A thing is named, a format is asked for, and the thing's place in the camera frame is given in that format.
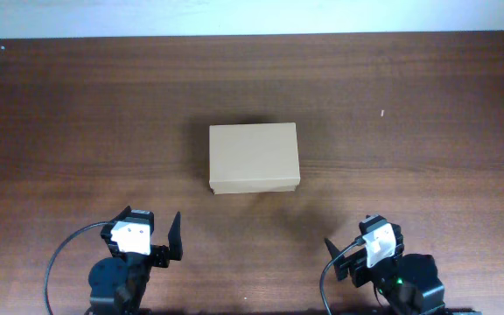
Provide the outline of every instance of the wood grain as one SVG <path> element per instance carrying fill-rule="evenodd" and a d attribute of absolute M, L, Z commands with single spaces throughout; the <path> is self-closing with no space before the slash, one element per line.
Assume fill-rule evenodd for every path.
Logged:
<path fill-rule="evenodd" d="M 365 214 L 433 254 L 451 307 L 504 313 L 504 32 L 0 41 L 0 314 L 44 312 L 52 252 L 126 205 L 185 256 L 143 306 L 322 309 L 318 280 Z M 213 196 L 207 127 L 297 123 L 296 192 Z M 97 231 L 52 271 L 56 314 L 88 307 Z M 336 307 L 372 288 L 329 279 Z"/>

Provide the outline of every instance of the cardboard box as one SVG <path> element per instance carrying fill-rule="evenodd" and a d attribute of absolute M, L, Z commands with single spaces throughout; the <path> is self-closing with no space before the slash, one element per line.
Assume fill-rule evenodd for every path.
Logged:
<path fill-rule="evenodd" d="M 213 193 L 288 192 L 300 180 L 294 122 L 209 127 Z"/>

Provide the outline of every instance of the wooden table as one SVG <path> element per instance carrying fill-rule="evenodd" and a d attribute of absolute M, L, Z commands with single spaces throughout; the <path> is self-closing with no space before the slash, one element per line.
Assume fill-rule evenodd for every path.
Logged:
<path fill-rule="evenodd" d="M 296 192 L 213 196 L 208 126 L 297 123 Z M 433 254 L 450 307 L 504 313 L 504 32 L 0 40 L 0 314 L 42 314 L 48 259 L 126 205 L 185 255 L 153 310 L 322 309 L 365 214 Z M 56 314 L 88 307 L 97 230 L 58 257 Z M 330 275 L 332 305 L 376 305 Z"/>

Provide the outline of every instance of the white wall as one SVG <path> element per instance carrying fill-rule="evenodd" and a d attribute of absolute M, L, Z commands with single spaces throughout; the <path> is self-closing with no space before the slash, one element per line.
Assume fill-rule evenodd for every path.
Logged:
<path fill-rule="evenodd" d="M 504 0 L 0 0 L 0 38 L 504 30 Z"/>

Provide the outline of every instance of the white box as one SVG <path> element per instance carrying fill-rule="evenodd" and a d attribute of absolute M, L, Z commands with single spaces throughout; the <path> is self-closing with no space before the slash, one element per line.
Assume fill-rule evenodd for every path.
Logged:
<path fill-rule="evenodd" d="M 213 193 L 288 192 L 300 180 L 294 122 L 209 127 Z"/>

